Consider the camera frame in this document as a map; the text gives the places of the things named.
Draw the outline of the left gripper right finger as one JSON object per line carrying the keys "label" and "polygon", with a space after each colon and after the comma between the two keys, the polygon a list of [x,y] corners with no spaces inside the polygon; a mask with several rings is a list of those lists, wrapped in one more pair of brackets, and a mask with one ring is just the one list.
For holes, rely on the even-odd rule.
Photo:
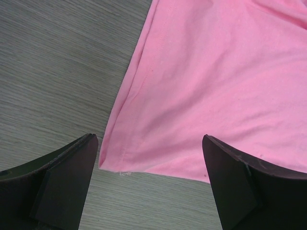
{"label": "left gripper right finger", "polygon": [[224,230],[305,230],[307,175],[205,135],[204,160]]}

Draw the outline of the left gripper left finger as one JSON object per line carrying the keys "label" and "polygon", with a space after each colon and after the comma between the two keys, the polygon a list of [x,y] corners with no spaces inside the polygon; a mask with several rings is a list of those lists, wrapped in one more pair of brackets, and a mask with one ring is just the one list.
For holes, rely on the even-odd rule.
{"label": "left gripper left finger", "polygon": [[86,134],[68,145],[0,173],[2,230],[77,230],[98,139]]}

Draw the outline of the pink t shirt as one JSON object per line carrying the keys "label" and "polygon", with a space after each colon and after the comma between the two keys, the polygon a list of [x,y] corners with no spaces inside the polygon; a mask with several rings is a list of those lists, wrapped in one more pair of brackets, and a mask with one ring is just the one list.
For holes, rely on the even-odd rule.
{"label": "pink t shirt", "polygon": [[204,135],[306,172],[306,1],[152,2],[99,168],[208,182]]}

